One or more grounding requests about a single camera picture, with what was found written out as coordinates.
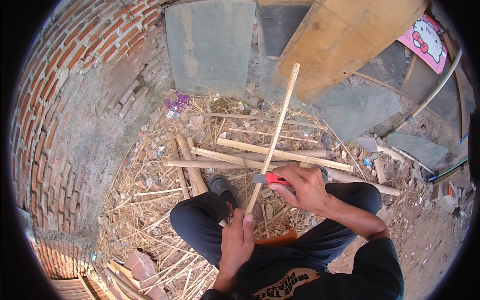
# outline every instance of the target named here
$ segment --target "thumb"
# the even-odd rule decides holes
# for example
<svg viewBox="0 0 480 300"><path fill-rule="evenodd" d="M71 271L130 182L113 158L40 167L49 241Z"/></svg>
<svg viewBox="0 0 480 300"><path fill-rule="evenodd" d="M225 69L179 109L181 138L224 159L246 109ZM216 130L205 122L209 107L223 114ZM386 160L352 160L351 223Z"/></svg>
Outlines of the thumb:
<svg viewBox="0 0 480 300"><path fill-rule="evenodd" d="M254 242L252 214L247 214L245 218L243 218L243 243L245 242Z"/></svg>
<svg viewBox="0 0 480 300"><path fill-rule="evenodd" d="M285 185L280 183L270 183L268 188L277 192L291 206L297 207L297 197Z"/></svg>

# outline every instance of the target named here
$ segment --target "orange plastic object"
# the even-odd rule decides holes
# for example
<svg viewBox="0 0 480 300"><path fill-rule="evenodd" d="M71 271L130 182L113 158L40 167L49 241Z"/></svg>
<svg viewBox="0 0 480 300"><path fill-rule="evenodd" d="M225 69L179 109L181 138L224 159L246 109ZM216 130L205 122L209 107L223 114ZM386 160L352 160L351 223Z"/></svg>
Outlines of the orange plastic object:
<svg viewBox="0 0 480 300"><path fill-rule="evenodd" d="M278 237L256 240L255 244L264 245L268 247L278 247L278 246L287 246L292 243L294 240L298 239L299 235L293 227L287 228L288 233L280 235Z"/></svg>

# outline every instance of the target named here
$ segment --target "black t-shirt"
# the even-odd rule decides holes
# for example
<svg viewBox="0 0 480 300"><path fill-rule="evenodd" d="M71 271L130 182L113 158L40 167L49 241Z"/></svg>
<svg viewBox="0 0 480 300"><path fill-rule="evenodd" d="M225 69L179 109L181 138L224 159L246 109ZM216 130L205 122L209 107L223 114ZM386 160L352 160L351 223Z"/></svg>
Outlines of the black t-shirt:
<svg viewBox="0 0 480 300"><path fill-rule="evenodd" d="M209 289L201 300L403 299L402 270L389 238L375 239L355 254L352 274L331 274L303 261L277 261L250 274L248 287L232 295Z"/></svg>

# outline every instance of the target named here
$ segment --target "pink hello kitty board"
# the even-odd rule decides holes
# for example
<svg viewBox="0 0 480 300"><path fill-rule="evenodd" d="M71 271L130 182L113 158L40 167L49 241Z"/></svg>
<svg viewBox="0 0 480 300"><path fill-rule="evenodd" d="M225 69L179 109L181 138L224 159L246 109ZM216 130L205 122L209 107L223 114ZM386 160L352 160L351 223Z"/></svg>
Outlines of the pink hello kitty board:
<svg viewBox="0 0 480 300"><path fill-rule="evenodd" d="M444 29L427 14L423 14L397 40L415 52L437 74L444 70L447 47L440 34Z"/></svg>

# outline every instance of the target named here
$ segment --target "brick wall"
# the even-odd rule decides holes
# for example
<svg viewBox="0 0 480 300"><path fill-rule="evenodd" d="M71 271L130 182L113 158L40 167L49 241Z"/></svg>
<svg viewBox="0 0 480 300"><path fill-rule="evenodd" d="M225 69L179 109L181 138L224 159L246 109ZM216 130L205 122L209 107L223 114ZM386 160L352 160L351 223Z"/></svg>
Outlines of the brick wall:
<svg viewBox="0 0 480 300"><path fill-rule="evenodd" d="M135 118L149 92L143 76L158 81L157 73L163 77L169 73L161 63L168 58L166 50L148 39L163 21L161 2L134 0L120 7L115 0L73 0L51 16L28 55L11 123L12 183L17 205L31 213L37 237L34 249L50 277L71 278L83 271L95 245L81 237L96 236L92 218L84 216L91 213L92 197L101 198L105 192L93 192L95 185L88 184L95 173L91 161L95 147L83 157L59 150L65 143L62 131L83 101L67 92L66 82L92 68L115 71L121 62L140 72L149 63L141 78L125 90L103 88L92 103L100 118L105 114L121 122ZM145 55L149 47L161 55Z"/></svg>

